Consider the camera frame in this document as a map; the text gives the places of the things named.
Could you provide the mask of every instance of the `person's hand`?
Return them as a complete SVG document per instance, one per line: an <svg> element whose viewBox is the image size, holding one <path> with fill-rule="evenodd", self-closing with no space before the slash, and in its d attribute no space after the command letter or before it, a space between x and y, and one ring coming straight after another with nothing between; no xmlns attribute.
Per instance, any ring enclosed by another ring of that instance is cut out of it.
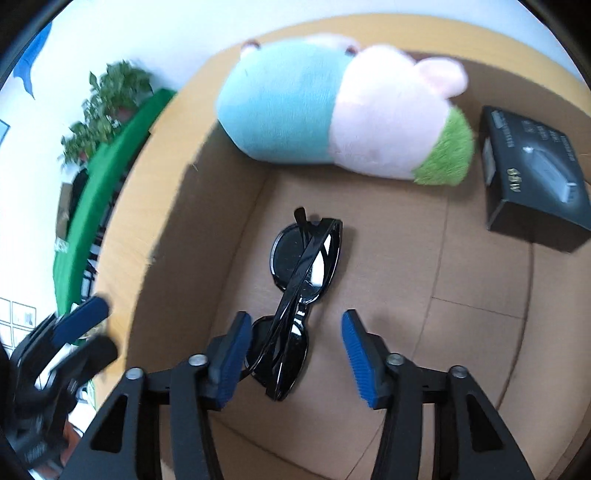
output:
<svg viewBox="0 0 591 480"><path fill-rule="evenodd" d="M60 455L61 464L65 466L70 460L74 449L80 443L80 435L76 433L72 424L66 420L64 425L64 438L68 441L68 448L64 450ZM48 465L43 465L35 469L35 471L47 480L57 478L59 473Z"/></svg>

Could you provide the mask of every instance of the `product box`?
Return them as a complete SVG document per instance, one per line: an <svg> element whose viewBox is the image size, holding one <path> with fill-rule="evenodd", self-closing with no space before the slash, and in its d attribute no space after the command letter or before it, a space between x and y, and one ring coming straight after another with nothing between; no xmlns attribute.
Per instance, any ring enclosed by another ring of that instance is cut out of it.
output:
<svg viewBox="0 0 591 480"><path fill-rule="evenodd" d="M489 230L565 252L589 239L589 196L564 133L486 106L479 140Z"/></svg>

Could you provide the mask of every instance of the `sunglasses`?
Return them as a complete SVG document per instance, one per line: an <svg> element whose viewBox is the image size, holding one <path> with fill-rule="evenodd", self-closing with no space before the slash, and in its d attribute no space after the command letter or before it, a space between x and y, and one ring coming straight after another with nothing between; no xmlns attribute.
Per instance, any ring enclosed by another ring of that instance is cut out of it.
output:
<svg viewBox="0 0 591 480"><path fill-rule="evenodd" d="M283 296L275 315L252 325L252 342L241 378L252 375L275 401L286 398L306 361L306 319L332 281L339 261L343 222L309 221L294 211L295 223L283 229L271 249L271 275Z"/></svg>

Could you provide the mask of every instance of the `plant pot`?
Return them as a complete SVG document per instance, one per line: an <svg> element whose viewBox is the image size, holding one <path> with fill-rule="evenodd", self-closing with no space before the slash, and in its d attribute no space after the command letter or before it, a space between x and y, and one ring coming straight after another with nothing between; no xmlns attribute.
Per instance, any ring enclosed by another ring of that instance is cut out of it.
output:
<svg viewBox="0 0 591 480"><path fill-rule="evenodd" d="M117 109L114 117L120 124L126 124L133 118L135 112L135 109L121 107Z"/></svg>

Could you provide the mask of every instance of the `metal bolt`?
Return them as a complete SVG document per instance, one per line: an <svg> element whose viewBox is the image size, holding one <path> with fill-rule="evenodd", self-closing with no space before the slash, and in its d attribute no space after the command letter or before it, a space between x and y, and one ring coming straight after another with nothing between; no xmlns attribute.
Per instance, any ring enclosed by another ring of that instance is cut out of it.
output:
<svg viewBox="0 0 591 480"><path fill-rule="evenodd" d="M468 369L461 365L456 365L450 370L452 375L456 378L466 378L468 376Z"/></svg>
<svg viewBox="0 0 591 480"><path fill-rule="evenodd" d="M200 367L202 365L206 365L209 362L208 358L205 355L192 355L189 357L189 365L194 367Z"/></svg>
<svg viewBox="0 0 591 480"><path fill-rule="evenodd" d="M404 363L404 357L400 353L391 353L388 355L386 363L393 366L402 365Z"/></svg>
<svg viewBox="0 0 591 480"><path fill-rule="evenodd" d="M144 376L144 371L141 368L133 367L127 370L125 376L129 380L137 380L138 378L142 378Z"/></svg>

